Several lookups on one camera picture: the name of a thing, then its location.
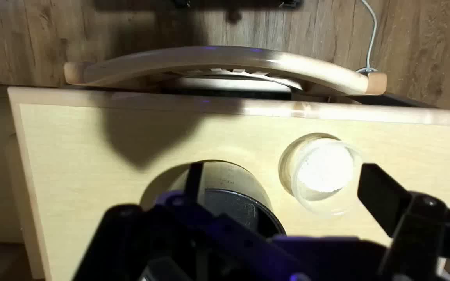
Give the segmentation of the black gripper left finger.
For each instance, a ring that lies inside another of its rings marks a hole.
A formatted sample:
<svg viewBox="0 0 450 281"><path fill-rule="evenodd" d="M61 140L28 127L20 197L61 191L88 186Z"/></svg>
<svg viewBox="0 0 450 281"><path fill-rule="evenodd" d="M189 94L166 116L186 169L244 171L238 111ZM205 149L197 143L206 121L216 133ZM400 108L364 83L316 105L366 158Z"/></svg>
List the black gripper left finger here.
<svg viewBox="0 0 450 281"><path fill-rule="evenodd" d="M200 186L203 180L203 163L192 163L188 171L188 179L184 183L184 197L188 200L197 202L200 199Z"/></svg>

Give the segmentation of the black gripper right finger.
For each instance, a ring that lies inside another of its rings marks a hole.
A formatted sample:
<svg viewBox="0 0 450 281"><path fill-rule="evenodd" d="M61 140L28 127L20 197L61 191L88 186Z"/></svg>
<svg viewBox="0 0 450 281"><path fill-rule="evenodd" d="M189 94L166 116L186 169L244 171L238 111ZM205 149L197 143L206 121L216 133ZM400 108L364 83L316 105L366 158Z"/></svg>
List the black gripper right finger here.
<svg viewBox="0 0 450 281"><path fill-rule="evenodd" d="M413 196L378 165L361 168L358 199L381 230L392 238Z"/></svg>

